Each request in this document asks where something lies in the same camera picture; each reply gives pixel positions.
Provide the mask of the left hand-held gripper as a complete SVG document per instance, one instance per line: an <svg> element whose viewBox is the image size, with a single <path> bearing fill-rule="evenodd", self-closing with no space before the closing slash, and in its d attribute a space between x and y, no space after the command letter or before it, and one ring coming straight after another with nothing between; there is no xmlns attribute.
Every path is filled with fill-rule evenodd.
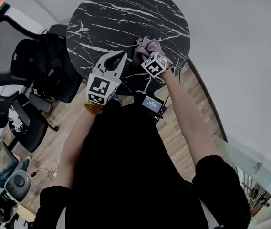
<svg viewBox="0 0 271 229"><path fill-rule="evenodd" d="M100 57L87 82L86 99L89 102L107 104L121 84L118 77L126 60L127 53L124 51L112 51Z"/></svg>

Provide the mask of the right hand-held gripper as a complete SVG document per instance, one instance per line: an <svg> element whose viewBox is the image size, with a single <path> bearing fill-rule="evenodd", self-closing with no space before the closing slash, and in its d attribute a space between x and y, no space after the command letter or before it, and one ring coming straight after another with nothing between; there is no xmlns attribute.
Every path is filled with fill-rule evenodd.
<svg viewBox="0 0 271 229"><path fill-rule="evenodd" d="M167 68L168 60L165 56L158 52L153 52L151 56L144 61L141 66L142 68L152 77L160 75Z"/></svg>

